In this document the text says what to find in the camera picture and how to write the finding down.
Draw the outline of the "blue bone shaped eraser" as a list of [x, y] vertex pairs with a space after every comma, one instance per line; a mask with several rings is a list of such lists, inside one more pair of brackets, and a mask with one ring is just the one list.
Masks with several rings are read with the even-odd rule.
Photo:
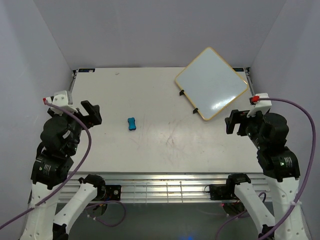
[[130, 117], [127, 119], [128, 122], [128, 130], [129, 131], [135, 131], [137, 129], [136, 127], [136, 120], [134, 117]]

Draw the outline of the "yellow framed whiteboard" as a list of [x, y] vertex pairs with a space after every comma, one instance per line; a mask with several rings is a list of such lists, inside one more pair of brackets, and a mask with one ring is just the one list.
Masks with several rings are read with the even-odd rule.
[[205, 48], [174, 82], [205, 121], [214, 118], [249, 89], [246, 80], [212, 47]]

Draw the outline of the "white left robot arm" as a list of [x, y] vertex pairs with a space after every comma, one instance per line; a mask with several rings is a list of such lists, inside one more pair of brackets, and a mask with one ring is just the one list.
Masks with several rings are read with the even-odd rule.
[[67, 106], [48, 109], [50, 119], [43, 125], [31, 172], [30, 208], [22, 240], [66, 240], [72, 225], [92, 200], [106, 195], [101, 176], [80, 178], [80, 187], [71, 200], [56, 212], [60, 192], [71, 178], [72, 156], [76, 154], [82, 131], [102, 124], [99, 105], [81, 102], [87, 115]]

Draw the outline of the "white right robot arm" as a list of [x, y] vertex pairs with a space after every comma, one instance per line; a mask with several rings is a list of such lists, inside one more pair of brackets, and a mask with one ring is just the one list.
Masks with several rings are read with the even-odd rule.
[[226, 133], [247, 136], [257, 148], [257, 160], [269, 187], [273, 213], [256, 194], [250, 178], [244, 173], [228, 176], [226, 194], [239, 199], [251, 216], [258, 236], [272, 240], [306, 240], [302, 209], [294, 201], [298, 195], [300, 168], [296, 155], [286, 146], [287, 120], [277, 113], [232, 110], [225, 118]]

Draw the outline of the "black XDOF label left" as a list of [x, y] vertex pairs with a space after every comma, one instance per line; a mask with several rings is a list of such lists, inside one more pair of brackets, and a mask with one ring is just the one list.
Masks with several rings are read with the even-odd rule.
[[78, 73], [94, 73], [95, 68], [79, 68]]

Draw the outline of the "black xdof label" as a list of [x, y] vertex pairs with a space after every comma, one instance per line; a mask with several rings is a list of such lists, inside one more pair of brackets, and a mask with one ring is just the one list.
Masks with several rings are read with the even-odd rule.
[[78, 73], [94, 73], [95, 68], [79, 68]]
[[245, 71], [242, 67], [234, 67], [233, 70], [235, 72], [244, 72]]

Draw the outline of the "black XDOF label right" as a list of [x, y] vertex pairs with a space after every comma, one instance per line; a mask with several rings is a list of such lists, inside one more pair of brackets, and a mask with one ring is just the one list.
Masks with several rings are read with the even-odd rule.
[[234, 67], [233, 70], [235, 72], [244, 72], [245, 71], [242, 67]]

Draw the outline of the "aluminium table frame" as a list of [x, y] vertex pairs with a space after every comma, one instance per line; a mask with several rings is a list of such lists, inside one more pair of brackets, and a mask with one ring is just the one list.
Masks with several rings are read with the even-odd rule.
[[[103, 200], [97, 197], [89, 202], [83, 211], [108, 204], [141, 204], [141, 203], [190, 203], [203, 202], [205, 197], [200, 193], [201, 180], [212, 180], [212, 185], [226, 185], [230, 175], [222, 173], [107, 173], [101, 176], [105, 185], [121, 185], [121, 199]], [[253, 189], [270, 213], [273, 203], [266, 178], [261, 174], [247, 175]], [[240, 200], [214, 200], [216, 202], [234, 202]]]

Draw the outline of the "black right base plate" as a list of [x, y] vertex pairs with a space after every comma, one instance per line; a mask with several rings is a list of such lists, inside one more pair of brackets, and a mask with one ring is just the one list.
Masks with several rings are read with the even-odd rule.
[[209, 195], [212, 201], [228, 201], [228, 200], [239, 200], [235, 195], [234, 189], [224, 185], [209, 185]]

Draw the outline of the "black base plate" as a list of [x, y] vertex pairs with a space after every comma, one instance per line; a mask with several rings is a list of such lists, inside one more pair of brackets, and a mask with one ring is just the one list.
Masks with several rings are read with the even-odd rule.
[[105, 201], [120, 201], [122, 194], [121, 185], [105, 185], [103, 200]]
[[209, 195], [212, 201], [228, 201], [228, 200], [239, 200], [235, 195], [234, 189], [224, 185], [209, 185]]

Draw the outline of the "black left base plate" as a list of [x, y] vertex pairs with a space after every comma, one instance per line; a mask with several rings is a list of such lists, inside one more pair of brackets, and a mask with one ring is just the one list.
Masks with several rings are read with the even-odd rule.
[[122, 194], [121, 185], [105, 185], [103, 200], [105, 201], [120, 201]]

